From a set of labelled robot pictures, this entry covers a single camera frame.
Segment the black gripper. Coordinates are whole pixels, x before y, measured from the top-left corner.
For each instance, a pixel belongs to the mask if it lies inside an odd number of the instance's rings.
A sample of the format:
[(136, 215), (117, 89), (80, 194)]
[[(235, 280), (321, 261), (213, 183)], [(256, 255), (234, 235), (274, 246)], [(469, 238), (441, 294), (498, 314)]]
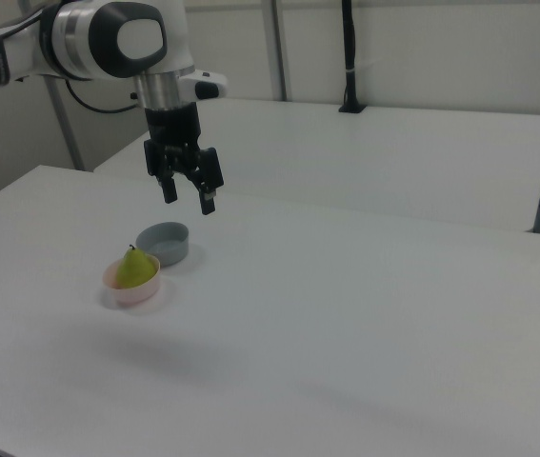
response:
[(145, 109), (150, 139), (144, 142), (149, 176), (155, 177), (166, 204), (177, 200), (170, 165), (189, 170), (188, 179), (198, 190), (203, 215), (215, 211), (214, 198), (224, 186), (224, 178), (215, 148), (200, 149), (201, 134), (196, 104), (168, 110)]

